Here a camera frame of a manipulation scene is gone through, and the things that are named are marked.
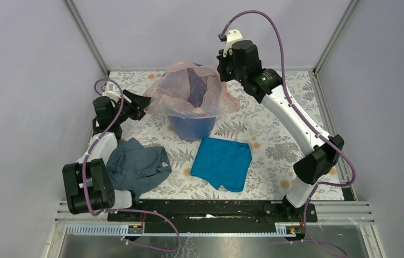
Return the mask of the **pink plastic trash bag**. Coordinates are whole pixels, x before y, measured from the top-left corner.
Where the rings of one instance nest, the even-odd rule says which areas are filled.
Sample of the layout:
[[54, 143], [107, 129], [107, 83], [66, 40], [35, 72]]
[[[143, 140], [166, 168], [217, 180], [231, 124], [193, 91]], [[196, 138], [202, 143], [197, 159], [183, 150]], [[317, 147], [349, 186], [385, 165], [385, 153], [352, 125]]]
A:
[[176, 62], [143, 95], [151, 98], [149, 114], [202, 119], [240, 110], [215, 65]]

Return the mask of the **blue plastic trash bin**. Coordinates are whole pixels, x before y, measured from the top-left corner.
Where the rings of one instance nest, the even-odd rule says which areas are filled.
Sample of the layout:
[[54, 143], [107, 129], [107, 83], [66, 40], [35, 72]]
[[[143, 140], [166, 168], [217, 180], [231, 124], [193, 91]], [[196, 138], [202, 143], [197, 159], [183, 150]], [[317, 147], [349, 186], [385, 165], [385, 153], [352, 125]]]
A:
[[217, 72], [192, 62], [178, 62], [158, 84], [158, 110], [166, 114], [183, 140], [209, 136], [220, 111], [222, 85]]

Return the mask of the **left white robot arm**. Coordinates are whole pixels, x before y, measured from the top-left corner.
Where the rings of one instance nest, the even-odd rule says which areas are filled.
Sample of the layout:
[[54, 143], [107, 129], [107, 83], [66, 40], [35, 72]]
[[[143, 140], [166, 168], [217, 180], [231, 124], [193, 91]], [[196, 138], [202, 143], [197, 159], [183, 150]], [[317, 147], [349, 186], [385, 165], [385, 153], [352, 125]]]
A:
[[135, 203], [135, 194], [128, 190], [116, 190], [108, 175], [106, 163], [119, 145], [121, 124], [127, 119], [141, 120], [150, 97], [123, 90], [119, 96], [105, 92], [93, 101], [95, 117], [93, 134], [87, 151], [74, 163], [62, 168], [62, 176], [71, 214], [120, 209], [129, 221], [138, 219], [141, 207]]

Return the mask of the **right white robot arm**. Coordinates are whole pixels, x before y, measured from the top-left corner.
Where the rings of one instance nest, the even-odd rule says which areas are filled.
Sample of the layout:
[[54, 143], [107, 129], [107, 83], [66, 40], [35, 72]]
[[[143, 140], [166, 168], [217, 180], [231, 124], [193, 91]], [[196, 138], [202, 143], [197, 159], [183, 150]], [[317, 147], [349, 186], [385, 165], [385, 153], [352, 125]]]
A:
[[217, 59], [221, 80], [239, 82], [248, 95], [284, 124], [304, 155], [293, 166], [297, 178], [283, 198], [284, 218], [296, 221], [303, 215], [303, 206], [316, 183], [337, 164], [344, 140], [340, 135], [332, 137], [307, 114], [296, 111], [300, 105], [285, 91], [282, 77], [262, 67], [251, 40], [227, 40]]

